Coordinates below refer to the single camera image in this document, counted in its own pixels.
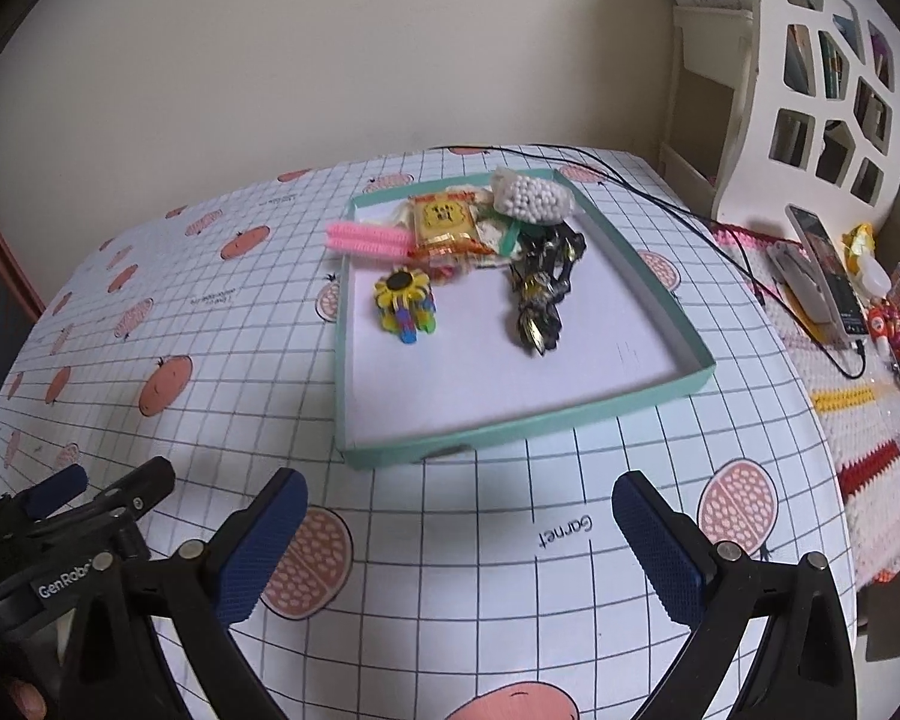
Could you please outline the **person's hand below gripper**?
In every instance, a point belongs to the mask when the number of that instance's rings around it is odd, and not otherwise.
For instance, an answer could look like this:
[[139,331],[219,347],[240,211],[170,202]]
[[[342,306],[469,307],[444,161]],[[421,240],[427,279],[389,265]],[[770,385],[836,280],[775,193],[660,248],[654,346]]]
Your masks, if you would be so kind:
[[40,691],[32,684],[14,679],[7,688],[14,706],[25,720],[45,720],[46,702]]

